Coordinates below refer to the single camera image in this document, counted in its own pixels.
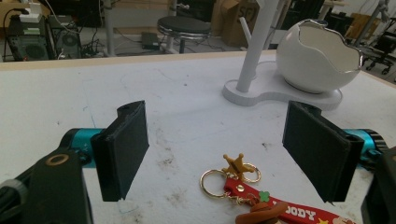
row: chair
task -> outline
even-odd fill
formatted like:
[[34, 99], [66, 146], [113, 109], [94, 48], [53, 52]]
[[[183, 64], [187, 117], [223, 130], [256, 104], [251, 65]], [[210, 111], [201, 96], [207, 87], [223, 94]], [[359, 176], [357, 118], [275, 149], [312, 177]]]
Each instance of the chair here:
[[387, 68], [382, 70], [382, 75], [386, 75], [396, 60], [389, 56], [394, 50], [396, 50], [396, 34], [385, 32], [379, 37], [371, 50], [364, 52], [363, 64], [368, 60], [372, 61], [372, 63], [366, 67], [367, 71], [372, 70], [376, 63], [382, 63], [387, 66]]
[[209, 23], [189, 17], [168, 16], [160, 18], [157, 28], [163, 35], [168, 35], [167, 50], [175, 52], [172, 46], [172, 38], [180, 39], [178, 53], [184, 53], [186, 40], [205, 40], [210, 37], [211, 27]]

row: table surface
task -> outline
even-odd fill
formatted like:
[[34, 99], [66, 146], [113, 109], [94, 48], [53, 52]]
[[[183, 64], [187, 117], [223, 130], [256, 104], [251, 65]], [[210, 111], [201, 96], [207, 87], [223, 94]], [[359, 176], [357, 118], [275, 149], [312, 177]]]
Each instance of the table surface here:
[[[361, 223], [372, 175], [358, 168], [344, 203], [324, 203], [282, 146], [288, 105], [252, 107], [223, 98], [245, 52], [0, 63], [0, 183], [57, 148], [72, 128], [106, 128], [116, 109], [145, 100], [149, 149], [125, 201], [102, 202], [96, 171], [84, 169], [95, 223], [234, 223], [245, 205], [206, 197], [199, 178], [228, 166], [223, 154], [262, 171], [256, 189]], [[264, 51], [261, 62], [275, 59]], [[396, 145], [396, 90], [364, 72], [322, 115], [343, 129], [370, 128]], [[208, 180], [219, 192], [220, 177]]]

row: floor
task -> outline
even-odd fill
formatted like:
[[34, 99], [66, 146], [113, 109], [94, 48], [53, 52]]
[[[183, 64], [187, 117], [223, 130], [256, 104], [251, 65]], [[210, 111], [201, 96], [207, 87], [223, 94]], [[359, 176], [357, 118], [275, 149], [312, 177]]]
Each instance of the floor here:
[[[106, 49], [106, 30], [105, 28], [84, 28], [80, 34], [81, 45], [83, 46], [84, 54], [87, 57], [104, 57], [104, 49]], [[159, 35], [160, 41], [165, 41], [162, 36]], [[136, 56], [136, 55], [154, 55], [164, 54], [162, 50], [150, 50], [142, 49], [140, 35], [122, 35], [119, 32], [114, 33], [114, 46], [117, 56]], [[174, 42], [175, 50], [178, 50], [179, 42]], [[0, 54], [4, 52], [4, 40], [0, 39]], [[7, 47], [7, 59], [6, 61], [12, 61], [13, 58], [10, 55], [10, 50]], [[220, 37], [211, 37], [205, 41], [188, 41], [186, 42], [185, 53], [196, 53], [196, 52], [220, 52], [220, 51], [237, 51], [245, 50], [243, 48], [230, 47], [225, 45]], [[366, 71], [373, 76], [379, 77], [386, 80], [393, 85], [396, 85], [396, 66], [390, 69], [389, 73], [382, 75], [381, 72], [385, 68], [384, 65], [378, 64], [371, 71], [367, 71], [366, 67], [370, 62], [366, 63], [362, 67], [363, 71]]]

